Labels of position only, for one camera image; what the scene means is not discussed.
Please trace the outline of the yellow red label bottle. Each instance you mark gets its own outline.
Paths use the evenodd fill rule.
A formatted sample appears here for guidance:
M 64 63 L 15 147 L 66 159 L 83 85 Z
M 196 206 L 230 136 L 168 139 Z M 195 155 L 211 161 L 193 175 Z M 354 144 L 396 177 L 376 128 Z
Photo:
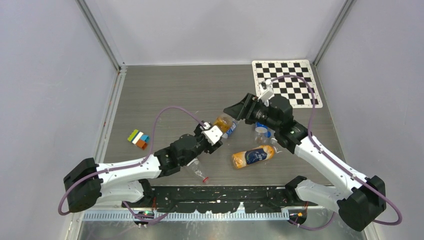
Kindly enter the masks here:
M 225 134 L 233 126 L 233 118 L 226 113 L 222 113 L 216 118 L 213 125 L 217 126 Z

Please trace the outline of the red label water bottle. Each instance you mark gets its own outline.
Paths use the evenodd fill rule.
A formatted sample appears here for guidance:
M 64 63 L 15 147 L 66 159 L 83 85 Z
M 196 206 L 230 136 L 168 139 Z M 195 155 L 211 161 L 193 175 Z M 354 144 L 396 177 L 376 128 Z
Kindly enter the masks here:
M 209 176 L 206 174 L 203 165 L 197 158 L 194 158 L 185 167 L 202 184 L 209 183 Z

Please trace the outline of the crushed Pepsi bottle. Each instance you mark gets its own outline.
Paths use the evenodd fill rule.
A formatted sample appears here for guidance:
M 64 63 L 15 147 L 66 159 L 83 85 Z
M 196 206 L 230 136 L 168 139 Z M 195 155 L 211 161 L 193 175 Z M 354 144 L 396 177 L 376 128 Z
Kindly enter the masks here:
M 238 126 L 239 122 L 240 122 L 239 120 L 233 120 L 231 127 L 222 135 L 222 137 L 224 139 L 228 139 L 229 136 L 231 136 L 232 133 L 235 131 L 235 129 Z

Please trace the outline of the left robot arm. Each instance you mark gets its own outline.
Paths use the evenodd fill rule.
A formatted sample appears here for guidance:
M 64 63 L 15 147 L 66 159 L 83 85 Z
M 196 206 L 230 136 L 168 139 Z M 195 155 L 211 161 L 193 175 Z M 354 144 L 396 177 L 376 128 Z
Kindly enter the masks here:
M 66 215 L 64 203 L 68 213 L 108 202 L 148 207 L 154 199 L 149 179 L 173 175 L 182 167 L 193 165 L 202 153 L 212 154 L 222 145 L 223 134 L 218 126 L 206 122 L 199 124 L 194 134 L 183 134 L 168 147 L 142 158 L 115 163 L 97 163 L 92 157 L 83 159 L 63 178 L 65 194 L 58 212 Z

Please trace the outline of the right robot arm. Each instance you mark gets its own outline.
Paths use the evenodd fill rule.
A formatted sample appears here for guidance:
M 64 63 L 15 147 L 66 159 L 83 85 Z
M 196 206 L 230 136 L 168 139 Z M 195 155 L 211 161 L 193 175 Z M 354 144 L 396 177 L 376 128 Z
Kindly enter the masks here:
M 246 124 L 259 123 L 274 131 L 277 143 L 292 154 L 307 161 L 333 187 L 317 184 L 297 176 L 286 184 L 285 198 L 291 205 L 302 201 L 323 206 L 335 213 L 351 229 L 361 232 L 387 208 L 385 182 L 378 176 L 367 177 L 330 152 L 308 128 L 294 119 L 289 100 L 277 95 L 265 104 L 248 93 L 240 102 L 223 112 Z

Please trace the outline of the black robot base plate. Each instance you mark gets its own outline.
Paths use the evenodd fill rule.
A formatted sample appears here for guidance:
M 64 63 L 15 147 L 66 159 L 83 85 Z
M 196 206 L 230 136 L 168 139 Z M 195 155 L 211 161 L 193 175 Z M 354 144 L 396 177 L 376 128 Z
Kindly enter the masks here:
M 155 208 L 160 213 L 234 213 L 244 207 L 249 214 L 278 213 L 305 201 L 280 186 L 153 186 L 132 208 Z

